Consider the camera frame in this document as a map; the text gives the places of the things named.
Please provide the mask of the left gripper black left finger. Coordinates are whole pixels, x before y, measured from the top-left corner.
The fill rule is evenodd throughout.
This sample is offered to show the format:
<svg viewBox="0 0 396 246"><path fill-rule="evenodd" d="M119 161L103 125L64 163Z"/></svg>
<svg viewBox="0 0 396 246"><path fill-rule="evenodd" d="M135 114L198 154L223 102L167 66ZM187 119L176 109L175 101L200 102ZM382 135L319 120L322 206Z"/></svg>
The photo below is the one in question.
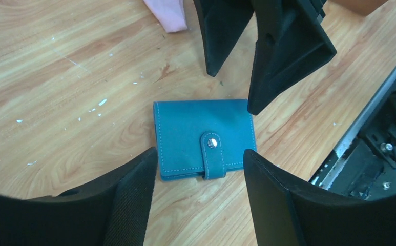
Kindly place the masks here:
<svg viewBox="0 0 396 246"><path fill-rule="evenodd" d="M152 147L57 196L0 195L0 245L143 245L156 170Z"/></svg>

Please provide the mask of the blue leather card holder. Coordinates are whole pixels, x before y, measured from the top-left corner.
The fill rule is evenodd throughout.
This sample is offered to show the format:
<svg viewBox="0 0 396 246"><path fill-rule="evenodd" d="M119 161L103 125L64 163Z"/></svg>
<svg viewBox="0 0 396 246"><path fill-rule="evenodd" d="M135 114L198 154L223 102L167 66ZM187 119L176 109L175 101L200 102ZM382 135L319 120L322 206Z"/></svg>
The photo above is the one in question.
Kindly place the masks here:
<svg viewBox="0 0 396 246"><path fill-rule="evenodd" d="M153 119L160 179L224 178L257 149L246 99L156 101Z"/></svg>

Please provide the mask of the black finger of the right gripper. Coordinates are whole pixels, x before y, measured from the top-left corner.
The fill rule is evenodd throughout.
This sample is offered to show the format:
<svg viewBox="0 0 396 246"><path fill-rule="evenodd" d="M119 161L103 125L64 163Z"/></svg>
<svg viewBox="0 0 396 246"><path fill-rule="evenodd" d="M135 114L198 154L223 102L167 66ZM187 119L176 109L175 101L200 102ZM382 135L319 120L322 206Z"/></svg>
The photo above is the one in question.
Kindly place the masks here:
<svg viewBox="0 0 396 246"><path fill-rule="evenodd" d="M214 77L254 14L251 1L194 0L203 41L206 72Z"/></svg>
<svg viewBox="0 0 396 246"><path fill-rule="evenodd" d="M325 1L252 1L258 39L247 110L258 115L278 95L336 55L321 26Z"/></svg>

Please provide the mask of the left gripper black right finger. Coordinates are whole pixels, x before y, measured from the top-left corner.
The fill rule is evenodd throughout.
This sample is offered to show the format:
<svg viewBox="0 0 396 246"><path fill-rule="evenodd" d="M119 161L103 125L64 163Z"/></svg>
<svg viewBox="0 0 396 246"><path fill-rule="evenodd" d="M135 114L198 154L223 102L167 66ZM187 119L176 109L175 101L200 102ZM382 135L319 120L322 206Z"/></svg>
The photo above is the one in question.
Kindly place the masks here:
<svg viewBox="0 0 396 246"><path fill-rule="evenodd" d="M251 149L243 166L258 245L396 245L396 195L374 201L339 195Z"/></svg>

